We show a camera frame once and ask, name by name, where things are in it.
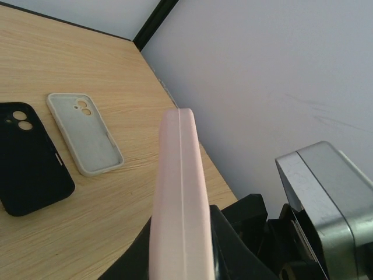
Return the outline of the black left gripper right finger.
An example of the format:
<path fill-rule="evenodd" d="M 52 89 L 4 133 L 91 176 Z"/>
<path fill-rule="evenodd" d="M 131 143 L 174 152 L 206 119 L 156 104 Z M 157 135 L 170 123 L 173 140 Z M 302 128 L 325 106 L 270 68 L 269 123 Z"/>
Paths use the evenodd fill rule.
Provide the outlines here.
<path fill-rule="evenodd" d="M 244 244 L 216 205 L 210 206 L 214 279 L 278 279 Z"/>

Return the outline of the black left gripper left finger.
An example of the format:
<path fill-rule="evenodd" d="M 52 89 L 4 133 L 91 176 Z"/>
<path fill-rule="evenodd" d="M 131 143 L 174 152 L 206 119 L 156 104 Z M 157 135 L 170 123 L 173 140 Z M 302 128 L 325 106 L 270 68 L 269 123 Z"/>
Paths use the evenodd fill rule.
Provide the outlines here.
<path fill-rule="evenodd" d="M 151 221 L 147 221 L 126 252 L 120 256 L 100 279 L 149 279 L 149 236 Z"/>

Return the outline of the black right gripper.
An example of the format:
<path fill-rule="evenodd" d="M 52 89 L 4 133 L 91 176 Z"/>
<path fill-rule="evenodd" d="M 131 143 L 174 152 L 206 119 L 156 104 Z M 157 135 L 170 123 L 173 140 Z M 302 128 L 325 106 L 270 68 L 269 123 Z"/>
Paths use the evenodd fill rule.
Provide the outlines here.
<path fill-rule="evenodd" d="M 260 194 L 250 194 L 221 210 L 247 248 L 278 279 L 327 279 L 307 247 L 296 212 L 283 205 L 277 219 L 268 219 Z"/>

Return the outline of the pink cased phone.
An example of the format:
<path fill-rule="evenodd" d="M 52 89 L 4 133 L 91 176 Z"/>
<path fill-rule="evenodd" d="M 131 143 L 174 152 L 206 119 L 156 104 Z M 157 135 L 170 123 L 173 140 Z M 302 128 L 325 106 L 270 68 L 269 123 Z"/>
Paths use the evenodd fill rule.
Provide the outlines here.
<path fill-rule="evenodd" d="M 149 240 L 150 279 L 214 279 L 214 257 L 198 133 L 188 108 L 167 110 Z"/>

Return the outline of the white phone case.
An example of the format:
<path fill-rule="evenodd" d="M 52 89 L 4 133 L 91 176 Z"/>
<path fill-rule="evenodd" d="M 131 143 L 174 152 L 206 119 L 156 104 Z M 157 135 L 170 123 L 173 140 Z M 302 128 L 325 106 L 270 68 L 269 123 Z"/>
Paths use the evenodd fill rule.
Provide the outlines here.
<path fill-rule="evenodd" d="M 51 93 L 47 106 L 82 175 L 93 177 L 124 164 L 117 143 L 88 95 Z"/>

